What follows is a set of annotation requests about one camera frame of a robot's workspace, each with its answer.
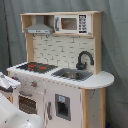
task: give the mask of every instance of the gray backdrop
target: gray backdrop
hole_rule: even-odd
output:
[[[2,1],[7,22],[4,22],[5,15],[1,10],[4,7]],[[107,121],[113,128],[128,128],[127,7],[128,0],[1,0],[0,70],[9,65],[8,43],[12,65],[26,61],[25,36],[21,33],[21,13],[104,11],[102,69],[115,76],[115,83],[107,88]]]

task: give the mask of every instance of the hook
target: hook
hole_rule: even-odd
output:
[[[33,33],[33,36],[35,37],[34,33]]]
[[[48,35],[46,35],[46,37],[48,38]]]

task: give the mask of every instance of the oven window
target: oven window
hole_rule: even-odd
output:
[[[65,30],[77,30],[76,18],[61,18],[62,29]]]
[[[28,114],[37,114],[36,102],[19,96],[19,109]]]

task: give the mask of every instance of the toy kitchen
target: toy kitchen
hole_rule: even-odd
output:
[[[7,69],[21,83],[13,104],[41,116],[44,128],[105,128],[105,88],[114,76],[101,70],[101,16],[21,14],[27,62]]]

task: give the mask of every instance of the countertop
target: countertop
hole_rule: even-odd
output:
[[[62,68],[65,68],[65,67],[55,68],[55,69],[53,69],[53,70],[51,70],[45,74],[39,74],[39,73],[30,72],[30,71],[21,70],[21,69],[16,68],[16,67],[21,66],[21,65],[26,64],[26,63],[27,62],[13,66],[13,67],[10,67],[7,69],[7,71],[15,71],[17,73],[19,72],[19,73],[25,73],[28,75],[38,76],[38,77],[41,77],[43,79],[62,82],[62,83],[67,84],[69,86],[71,85],[71,86],[80,87],[80,88],[84,88],[84,89],[104,88],[104,87],[110,86],[114,82],[114,76],[112,74],[110,74],[108,72],[104,72],[104,71],[101,71],[97,75],[92,75],[86,80],[74,81],[74,80],[69,80],[69,79],[64,79],[64,78],[52,76],[52,74],[54,72],[56,72]]]

